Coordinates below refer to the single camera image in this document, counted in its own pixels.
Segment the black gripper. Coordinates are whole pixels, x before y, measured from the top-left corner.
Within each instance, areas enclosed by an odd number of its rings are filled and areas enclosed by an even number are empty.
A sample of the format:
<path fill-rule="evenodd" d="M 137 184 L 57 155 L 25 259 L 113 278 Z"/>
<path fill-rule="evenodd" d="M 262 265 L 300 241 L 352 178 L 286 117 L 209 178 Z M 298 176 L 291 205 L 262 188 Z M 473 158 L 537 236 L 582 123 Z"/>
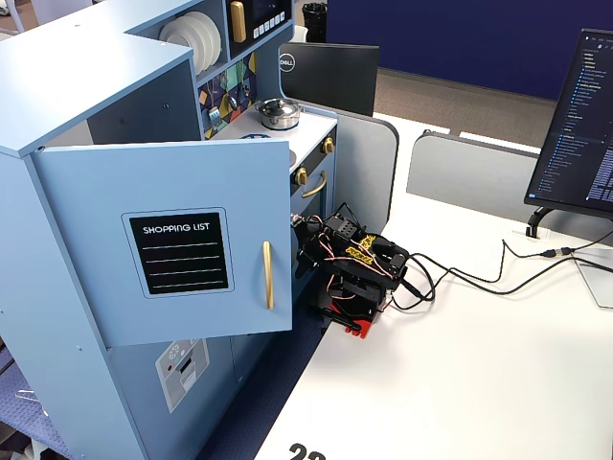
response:
<path fill-rule="evenodd" d="M 328 235 L 325 233 L 326 226 L 321 218 L 305 218 L 304 229 L 306 238 L 299 242 L 296 256 L 297 279 L 317 266 L 318 262 L 335 258 Z"/>

